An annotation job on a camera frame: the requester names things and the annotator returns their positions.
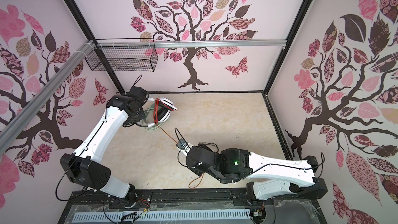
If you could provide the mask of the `white black headphones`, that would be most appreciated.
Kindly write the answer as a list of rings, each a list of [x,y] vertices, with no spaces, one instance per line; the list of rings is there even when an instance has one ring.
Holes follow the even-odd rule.
[[[144,110],[144,119],[136,123],[138,127],[147,130],[159,129],[170,118],[172,112],[178,111],[174,103],[165,97],[149,97],[148,101],[152,104],[148,109]]]

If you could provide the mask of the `mint green headphones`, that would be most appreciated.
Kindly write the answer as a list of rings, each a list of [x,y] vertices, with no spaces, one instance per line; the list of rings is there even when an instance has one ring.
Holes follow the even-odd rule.
[[[145,119],[144,128],[149,131],[155,131],[164,126],[171,116],[172,109],[166,106],[160,98],[154,99],[154,103],[144,110]]]

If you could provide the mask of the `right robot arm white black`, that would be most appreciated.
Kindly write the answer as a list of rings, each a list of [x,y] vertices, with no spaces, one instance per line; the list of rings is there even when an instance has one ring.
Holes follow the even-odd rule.
[[[249,180],[247,195],[252,199],[293,195],[318,200],[328,192],[324,179],[315,174],[323,163],[314,156],[282,160],[237,148],[216,152],[207,143],[180,144],[178,149],[186,157],[186,167],[198,176],[208,174],[221,184]]]

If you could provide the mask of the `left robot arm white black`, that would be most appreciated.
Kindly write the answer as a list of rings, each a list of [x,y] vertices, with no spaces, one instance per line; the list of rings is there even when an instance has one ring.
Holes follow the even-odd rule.
[[[92,132],[72,154],[64,154],[60,164],[72,183],[99,190],[127,204],[136,201],[135,187],[112,175],[102,165],[103,155],[120,127],[130,127],[144,119],[143,106],[149,94],[132,86],[129,92],[114,95]]]

